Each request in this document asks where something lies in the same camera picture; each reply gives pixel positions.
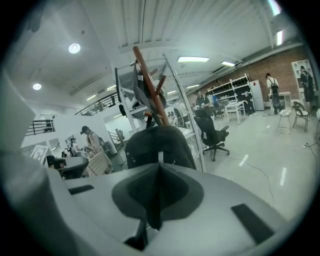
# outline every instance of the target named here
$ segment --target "brick wall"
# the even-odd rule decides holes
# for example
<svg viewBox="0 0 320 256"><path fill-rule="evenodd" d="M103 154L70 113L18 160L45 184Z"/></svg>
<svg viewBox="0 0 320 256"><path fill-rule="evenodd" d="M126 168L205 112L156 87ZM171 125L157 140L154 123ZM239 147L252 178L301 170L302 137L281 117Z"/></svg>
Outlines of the brick wall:
<svg viewBox="0 0 320 256"><path fill-rule="evenodd" d="M259 80L263 101L267 102L269 89L267 88L266 73L270 73L273 78L276 78L278 80L279 92L291 92L291 99L298 99L299 95L297 82L291 63L305 60L307 58L308 57L304 51L303 46L299 46L276 53L262 60L241 67L234 72L220 77L218 80L220 80L224 84L227 83L230 79L243 77L245 73L249 74L252 81ZM217 85L217 81L214 80L202 87L200 90L201 92L205 93L207 92L208 87ZM195 103L196 95L189 95L188 100L190 104Z"/></svg>

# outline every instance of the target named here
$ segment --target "ceiling light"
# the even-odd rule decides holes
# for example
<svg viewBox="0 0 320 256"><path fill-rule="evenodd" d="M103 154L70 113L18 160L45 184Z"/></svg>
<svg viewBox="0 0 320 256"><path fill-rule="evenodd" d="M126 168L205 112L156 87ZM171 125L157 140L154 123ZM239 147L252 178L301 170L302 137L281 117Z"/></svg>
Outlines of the ceiling light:
<svg viewBox="0 0 320 256"><path fill-rule="evenodd" d="M207 62L209 58L204 57L180 57L178 62Z"/></svg>
<svg viewBox="0 0 320 256"><path fill-rule="evenodd" d="M86 100L91 100L92 98L96 97L97 95L92 95L91 97L87 98Z"/></svg>
<svg viewBox="0 0 320 256"><path fill-rule="evenodd" d="M282 44L282 30L276 33L276 45L279 46Z"/></svg>
<svg viewBox="0 0 320 256"><path fill-rule="evenodd" d="M78 43L73 43L69 46L69 52L71 54L76 54L80 51L81 47Z"/></svg>
<svg viewBox="0 0 320 256"><path fill-rule="evenodd" d="M200 84L196 84L196 85L191 85L191 86L188 86L187 87L187 89L189 89L189 88L193 88L193 87L197 87L197 86L199 86Z"/></svg>
<svg viewBox="0 0 320 256"><path fill-rule="evenodd" d="M271 6L273 16L276 16L279 13L281 13L281 8L275 0L268 0L268 2L269 2L269 5Z"/></svg>
<svg viewBox="0 0 320 256"><path fill-rule="evenodd" d="M107 89L105 89L106 91L111 91L111 90L113 90L113 89L115 89L116 88L116 85L113 85L113 86L110 86L110 87L108 87Z"/></svg>
<svg viewBox="0 0 320 256"><path fill-rule="evenodd" d="M35 89L35 90L40 90L40 89L41 89L41 84L40 84L40 83L35 83L35 84L33 85L33 89Z"/></svg>
<svg viewBox="0 0 320 256"><path fill-rule="evenodd" d="M230 67L234 67L236 65L236 64L228 62L228 61L222 61L221 64L226 65L226 66L230 66Z"/></svg>

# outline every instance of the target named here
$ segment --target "round ceiling light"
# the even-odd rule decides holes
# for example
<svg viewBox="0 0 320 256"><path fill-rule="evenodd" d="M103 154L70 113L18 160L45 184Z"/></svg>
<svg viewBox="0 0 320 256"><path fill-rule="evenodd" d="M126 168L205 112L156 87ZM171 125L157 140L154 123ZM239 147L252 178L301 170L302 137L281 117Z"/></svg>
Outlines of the round ceiling light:
<svg viewBox="0 0 320 256"><path fill-rule="evenodd" d="M81 47L80 47L80 44L78 43L73 43L69 46L69 52L71 54L76 54L80 51Z"/></svg>
<svg viewBox="0 0 320 256"><path fill-rule="evenodd" d="M41 89L41 84L40 84L40 83L35 83L35 84L33 85L33 89L35 89L35 90L40 90L40 89Z"/></svg>

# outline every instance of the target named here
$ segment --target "refrigerator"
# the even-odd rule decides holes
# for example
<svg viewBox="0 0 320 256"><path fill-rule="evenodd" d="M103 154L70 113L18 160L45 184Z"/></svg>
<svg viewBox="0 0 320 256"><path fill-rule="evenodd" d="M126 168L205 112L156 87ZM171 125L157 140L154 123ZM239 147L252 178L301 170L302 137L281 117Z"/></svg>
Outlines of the refrigerator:
<svg viewBox="0 0 320 256"><path fill-rule="evenodd" d="M256 111L265 110L264 100L262 98L261 87L258 80L249 83Z"/></svg>

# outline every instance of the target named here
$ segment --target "chair armrest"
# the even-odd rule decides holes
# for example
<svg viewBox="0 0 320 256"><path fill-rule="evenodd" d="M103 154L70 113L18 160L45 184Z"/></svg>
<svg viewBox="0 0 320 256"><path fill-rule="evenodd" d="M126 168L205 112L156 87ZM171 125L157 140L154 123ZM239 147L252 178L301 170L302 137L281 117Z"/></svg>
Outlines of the chair armrest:
<svg viewBox="0 0 320 256"><path fill-rule="evenodd" d="M221 129L221 131L222 131L222 132L225 132L228 128L229 128L229 125L226 125L225 127L223 127L223 128Z"/></svg>

